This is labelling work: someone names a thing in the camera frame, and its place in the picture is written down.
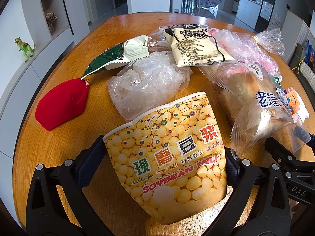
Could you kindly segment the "yellow soybean milk paper cup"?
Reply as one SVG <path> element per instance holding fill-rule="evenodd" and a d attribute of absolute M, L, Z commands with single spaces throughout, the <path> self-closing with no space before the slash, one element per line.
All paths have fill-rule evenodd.
<path fill-rule="evenodd" d="M 225 148 L 205 92 L 151 109 L 103 140 L 123 188 L 162 225 L 226 196 Z"/>

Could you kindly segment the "green white snack wrapper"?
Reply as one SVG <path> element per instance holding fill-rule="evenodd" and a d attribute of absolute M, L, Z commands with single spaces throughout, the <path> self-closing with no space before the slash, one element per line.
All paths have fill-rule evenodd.
<path fill-rule="evenodd" d="M 95 74 L 100 69 L 112 70 L 148 57 L 147 45 L 151 40 L 149 36 L 140 35 L 106 49 L 90 62 L 81 79 Z"/>

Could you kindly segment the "clear bread bag with toast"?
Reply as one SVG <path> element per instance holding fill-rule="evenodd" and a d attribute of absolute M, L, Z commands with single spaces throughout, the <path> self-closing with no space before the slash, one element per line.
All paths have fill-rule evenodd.
<path fill-rule="evenodd" d="M 292 114 L 283 89 L 261 65 L 235 63 L 199 69 L 218 86 L 218 98 L 232 123 L 231 149 L 236 157 L 277 133 L 289 136 L 294 152 L 311 140 L 301 118 Z"/>

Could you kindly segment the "green sofa with cushion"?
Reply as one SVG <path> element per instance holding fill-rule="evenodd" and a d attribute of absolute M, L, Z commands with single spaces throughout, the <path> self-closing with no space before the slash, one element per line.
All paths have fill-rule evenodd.
<path fill-rule="evenodd" d="M 297 76 L 314 108 L 314 43 L 297 44 L 289 67 Z"/>

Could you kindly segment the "red fabric pouch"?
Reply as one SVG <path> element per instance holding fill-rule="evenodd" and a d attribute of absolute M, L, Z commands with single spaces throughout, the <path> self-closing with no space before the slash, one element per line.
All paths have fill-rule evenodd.
<path fill-rule="evenodd" d="M 37 104 L 35 119 L 47 131 L 81 115 L 86 109 L 90 84 L 83 79 L 65 81 L 43 96 Z"/>

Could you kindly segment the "pink clear plastic bag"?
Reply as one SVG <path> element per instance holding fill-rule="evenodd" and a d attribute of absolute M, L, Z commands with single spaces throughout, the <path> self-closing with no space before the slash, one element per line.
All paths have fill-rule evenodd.
<path fill-rule="evenodd" d="M 285 45 L 282 42 L 279 28 L 266 28 L 256 35 L 230 32 L 227 29 L 211 28 L 209 34 L 239 62 L 257 63 L 273 76 L 280 75 L 280 68 L 270 54 L 284 55 Z"/>

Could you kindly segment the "crumpled clear plastic bag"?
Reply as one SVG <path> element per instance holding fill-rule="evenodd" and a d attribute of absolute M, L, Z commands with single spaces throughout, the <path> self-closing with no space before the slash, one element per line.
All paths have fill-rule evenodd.
<path fill-rule="evenodd" d="M 172 52 L 153 52 L 126 65 L 107 81 L 114 107 L 126 122 L 160 105 L 185 89 L 192 75 L 189 67 L 177 67 Z"/>

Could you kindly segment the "cream black printed food packet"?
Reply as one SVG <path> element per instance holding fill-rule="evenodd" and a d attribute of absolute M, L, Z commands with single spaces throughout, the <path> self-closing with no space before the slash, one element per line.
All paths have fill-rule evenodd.
<path fill-rule="evenodd" d="M 173 25 L 162 30 L 178 67 L 217 65 L 235 62 L 218 46 L 208 28 L 195 24 Z"/>

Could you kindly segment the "white low cabinet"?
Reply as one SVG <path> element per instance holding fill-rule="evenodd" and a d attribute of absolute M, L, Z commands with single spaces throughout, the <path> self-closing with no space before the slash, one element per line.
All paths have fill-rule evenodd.
<path fill-rule="evenodd" d="M 240 0 L 236 18 L 255 29 L 261 5 L 251 0 Z"/>

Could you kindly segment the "green toy dinosaur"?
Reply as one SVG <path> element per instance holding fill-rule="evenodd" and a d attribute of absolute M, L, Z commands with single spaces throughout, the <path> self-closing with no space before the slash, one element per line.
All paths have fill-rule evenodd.
<path fill-rule="evenodd" d="M 28 43 L 23 42 L 20 37 L 16 38 L 14 42 L 19 47 L 19 51 L 23 51 L 25 62 L 27 62 L 29 58 L 34 55 L 36 45 L 34 44 L 33 47 L 31 47 Z"/>

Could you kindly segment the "white wall cabinet shelf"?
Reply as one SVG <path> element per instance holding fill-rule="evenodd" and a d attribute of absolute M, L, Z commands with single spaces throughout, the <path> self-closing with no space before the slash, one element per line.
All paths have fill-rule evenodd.
<path fill-rule="evenodd" d="M 25 62 L 14 40 L 34 55 Z M 34 93 L 74 44 L 65 0 L 8 0 L 1 12 L 1 153 L 13 158 L 20 126 Z"/>

